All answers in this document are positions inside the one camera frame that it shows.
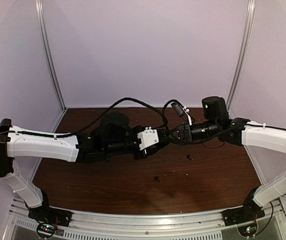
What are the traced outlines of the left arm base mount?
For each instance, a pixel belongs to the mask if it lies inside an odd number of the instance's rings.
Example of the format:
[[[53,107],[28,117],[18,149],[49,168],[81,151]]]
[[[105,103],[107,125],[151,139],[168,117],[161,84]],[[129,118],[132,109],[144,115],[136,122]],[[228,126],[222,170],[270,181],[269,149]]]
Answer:
[[[72,212],[58,208],[49,208],[49,210],[29,208],[28,217],[38,223],[36,227],[37,235],[42,239],[48,239],[55,235],[58,226],[69,226]]]

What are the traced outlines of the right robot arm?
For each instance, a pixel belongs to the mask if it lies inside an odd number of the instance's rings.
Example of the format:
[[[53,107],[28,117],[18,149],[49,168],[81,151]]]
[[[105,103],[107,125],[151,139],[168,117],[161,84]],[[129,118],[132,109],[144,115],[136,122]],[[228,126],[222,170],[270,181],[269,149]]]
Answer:
[[[205,121],[195,123],[189,109],[178,102],[171,103],[175,112],[187,119],[176,127],[177,140],[182,145],[203,144],[214,138],[235,146],[259,147],[286,154],[286,128],[258,123],[247,118],[230,119],[225,100],[210,96],[202,100]],[[251,220],[267,203],[286,195],[286,171],[274,180],[251,191],[239,210],[242,220]]]

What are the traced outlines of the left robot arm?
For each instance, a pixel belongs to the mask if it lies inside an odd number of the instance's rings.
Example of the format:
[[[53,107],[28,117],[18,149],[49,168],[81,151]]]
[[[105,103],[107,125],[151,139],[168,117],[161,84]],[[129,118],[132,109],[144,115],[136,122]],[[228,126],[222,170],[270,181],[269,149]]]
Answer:
[[[66,220],[69,211],[52,208],[47,194],[24,176],[16,157],[40,157],[70,163],[95,163],[110,157],[132,154],[136,160],[155,154],[167,142],[165,129],[150,126],[130,128],[129,118],[119,112],[106,114],[92,132],[54,134],[27,131],[5,118],[0,123],[0,178],[29,210],[29,217],[40,222]]]

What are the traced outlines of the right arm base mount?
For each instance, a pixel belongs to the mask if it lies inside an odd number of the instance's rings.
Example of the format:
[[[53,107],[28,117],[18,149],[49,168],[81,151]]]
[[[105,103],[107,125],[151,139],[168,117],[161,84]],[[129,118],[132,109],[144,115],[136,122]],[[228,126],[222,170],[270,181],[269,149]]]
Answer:
[[[258,233],[257,220],[265,216],[264,210],[253,210],[249,207],[238,207],[224,210],[222,213],[225,226],[236,226],[244,238],[254,237]]]

